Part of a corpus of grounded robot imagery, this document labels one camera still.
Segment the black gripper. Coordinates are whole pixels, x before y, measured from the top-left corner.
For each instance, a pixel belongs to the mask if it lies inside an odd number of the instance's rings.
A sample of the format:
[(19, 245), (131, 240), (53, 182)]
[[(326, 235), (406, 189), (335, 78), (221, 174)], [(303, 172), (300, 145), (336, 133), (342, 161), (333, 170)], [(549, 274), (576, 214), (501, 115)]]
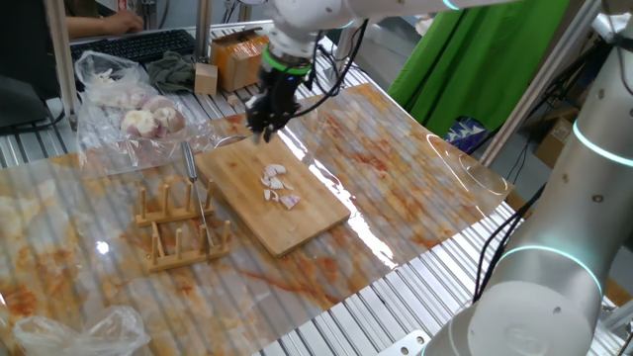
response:
[(305, 74), (276, 68), (259, 71), (260, 93), (263, 96), (252, 96), (245, 102), (246, 126), (253, 132), (255, 143), (261, 140), (268, 142), (270, 136), (281, 130), (301, 109), (296, 91), (305, 77)]

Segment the person bare hand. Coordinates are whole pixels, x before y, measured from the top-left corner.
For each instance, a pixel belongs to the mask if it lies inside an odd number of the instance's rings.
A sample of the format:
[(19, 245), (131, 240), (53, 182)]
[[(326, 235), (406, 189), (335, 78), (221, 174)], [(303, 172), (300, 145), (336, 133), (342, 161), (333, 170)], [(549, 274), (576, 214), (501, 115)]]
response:
[(130, 11), (122, 11), (104, 18), (103, 26), (107, 35), (121, 36), (141, 32), (144, 29), (144, 21)]

